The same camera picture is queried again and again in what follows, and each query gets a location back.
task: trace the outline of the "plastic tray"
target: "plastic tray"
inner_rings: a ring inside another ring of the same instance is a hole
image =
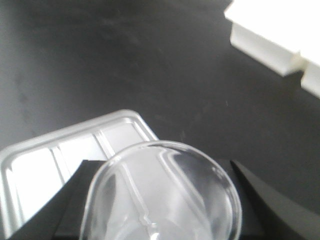
[[[138,113],[120,110],[5,148],[0,152],[4,236],[40,210],[82,160],[108,160],[130,145],[157,139]]]

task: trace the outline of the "black surface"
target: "black surface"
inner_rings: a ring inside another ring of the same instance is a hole
[[[231,47],[229,2],[0,1],[0,148],[132,109],[320,214],[320,101]]]
[[[245,166],[231,163],[267,236],[279,240],[319,240],[320,216],[275,191]]]

